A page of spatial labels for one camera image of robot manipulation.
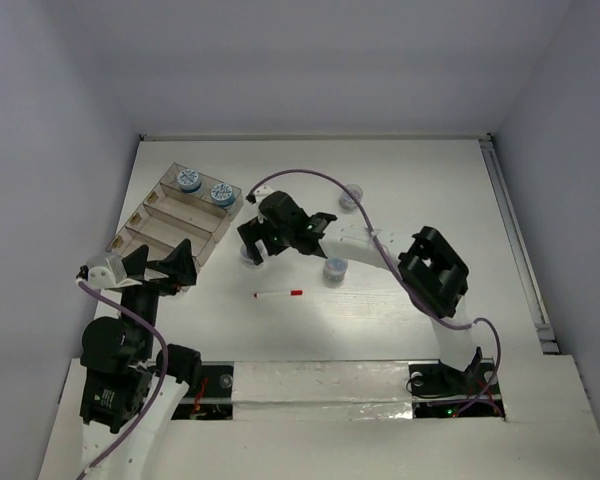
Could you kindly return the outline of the blue-lidded cleaning gel jar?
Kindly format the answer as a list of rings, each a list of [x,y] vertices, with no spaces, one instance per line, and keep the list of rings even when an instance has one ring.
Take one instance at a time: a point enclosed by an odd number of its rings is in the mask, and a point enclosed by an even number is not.
[[[183,169],[176,175],[176,183],[185,194],[199,194],[202,189],[200,174],[194,169]]]

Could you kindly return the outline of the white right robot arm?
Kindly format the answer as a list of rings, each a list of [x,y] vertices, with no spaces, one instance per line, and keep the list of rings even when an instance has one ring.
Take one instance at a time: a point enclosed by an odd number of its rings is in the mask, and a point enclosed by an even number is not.
[[[425,226],[413,235],[396,234],[372,227],[367,217],[360,226],[330,213],[309,215],[283,191],[250,193],[246,200],[257,214],[238,233],[254,264],[264,262],[263,253],[272,257],[292,249],[389,271],[432,322],[442,384],[462,392],[476,381],[482,352],[471,323],[457,312],[468,291],[469,269],[438,230]]]

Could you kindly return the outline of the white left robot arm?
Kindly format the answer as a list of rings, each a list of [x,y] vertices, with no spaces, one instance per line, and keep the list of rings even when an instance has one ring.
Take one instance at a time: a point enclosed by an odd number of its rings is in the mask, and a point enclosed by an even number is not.
[[[81,479],[148,478],[176,407],[200,386],[200,353],[167,343],[156,328],[160,299],[197,281],[191,250],[183,240],[152,260],[141,245],[94,257],[76,276],[84,293],[118,313],[92,320],[81,337]]]

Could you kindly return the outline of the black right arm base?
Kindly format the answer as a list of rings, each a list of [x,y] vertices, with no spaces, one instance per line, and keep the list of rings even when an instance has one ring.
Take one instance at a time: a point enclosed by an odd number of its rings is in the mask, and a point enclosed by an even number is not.
[[[409,366],[405,389],[416,419],[505,418],[499,383],[491,380],[492,361],[482,361],[470,376],[440,363]]]

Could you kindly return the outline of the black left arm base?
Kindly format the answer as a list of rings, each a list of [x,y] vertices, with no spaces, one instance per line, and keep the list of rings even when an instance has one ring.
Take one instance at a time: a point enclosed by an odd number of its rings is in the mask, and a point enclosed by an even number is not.
[[[180,401],[172,420],[232,420],[233,385],[233,363],[203,363],[199,385],[190,389]]]

